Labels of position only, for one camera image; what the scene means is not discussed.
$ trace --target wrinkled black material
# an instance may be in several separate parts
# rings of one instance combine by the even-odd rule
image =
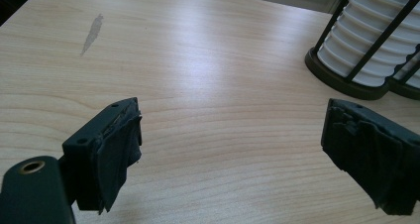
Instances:
[[[110,210],[127,178],[127,167],[141,157],[141,112],[137,98],[113,103],[62,145],[61,172],[67,199],[80,210]]]
[[[140,112],[137,106],[129,106],[121,114],[120,120],[103,134],[103,139],[97,139],[97,154],[92,158],[97,164],[98,184],[107,211],[127,179],[127,167],[142,155],[139,149]]]
[[[331,99],[322,146],[389,215],[420,200],[420,136],[358,104]]]

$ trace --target black plastic piece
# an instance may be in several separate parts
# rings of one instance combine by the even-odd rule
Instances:
[[[31,158],[6,172],[0,223],[74,223],[55,158]]]
[[[399,80],[400,83],[406,83],[418,70],[420,69],[420,60],[417,61],[413,67],[408,70],[406,74]]]
[[[74,175],[66,180],[71,183],[69,199],[75,199],[80,210],[110,210],[126,181],[127,167],[141,157],[141,118],[137,98],[122,100],[63,143],[62,170]]]
[[[404,63],[401,63],[395,67],[393,75],[397,74],[399,70],[401,70],[401,68],[403,68],[406,64],[408,64],[419,52],[420,52],[420,44],[416,46],[416,51],[413,54],[407,56],[406,61]],[[413,74],[409,74],[409,73],[410,71],[406,73],[404,77],[400,79],[399,81],[401,83],[405,83],[415,72]]]
[[[305,63],[309,70],[325,84],[352,97],[364,100],[376,100],[383,97],[389,90],[387,83],[381,87],[368,87],[355,82],[348,82],[344,77],[326,67],[319,60],[314,49],[309,50],[305,57]]]
[[[352,102],[330,99],[321,144],[389,215],[420,200],[420,136]]]
[[[389,79],[389,90],[406,98],[420,100],[420,89],[408,84],[401,84],[395,78]]]

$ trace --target table surface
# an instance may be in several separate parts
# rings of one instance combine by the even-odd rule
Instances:
[[[357,100],[306,68],[329,19],[259,0],[29,0],[0,28],[0,173],[59,158],[136,96],[143,157],[111,212],[73,205],[78,223],[418,223],[418,203],[385,215],[322,152],[330,97],[420,133],[418,101]]]

